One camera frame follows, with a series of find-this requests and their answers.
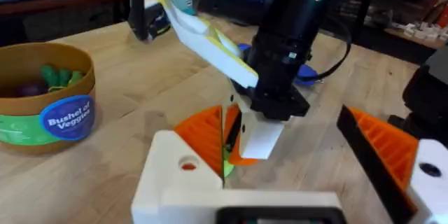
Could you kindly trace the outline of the white orange left gripper right finger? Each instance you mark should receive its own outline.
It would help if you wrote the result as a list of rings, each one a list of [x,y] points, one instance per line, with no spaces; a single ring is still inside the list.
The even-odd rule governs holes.
[[[393,223],[447,224],[447,147],[342,106],[337,128]]]

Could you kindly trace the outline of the finger of the white orange right gripper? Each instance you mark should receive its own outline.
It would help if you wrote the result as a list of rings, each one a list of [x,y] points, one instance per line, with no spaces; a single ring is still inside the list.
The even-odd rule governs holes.
[[[269,158],[276,142],[284,130],[281,121],[268,120],[251,112],[250,138],[245,149],[229,146],[229,163],[237,166],[254,165],[259,160]]]
[[[229,89],[223,102],[223,140],[232,149],[245,149],[249,142],[251,130],[250,100]]]

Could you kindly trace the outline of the white orange left gripper left finger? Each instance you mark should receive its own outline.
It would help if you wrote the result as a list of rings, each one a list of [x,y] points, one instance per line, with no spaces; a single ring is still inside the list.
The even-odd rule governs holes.
[[[134,223],[214,223],[223,188],[222,108],[157,131],[131,205]]]

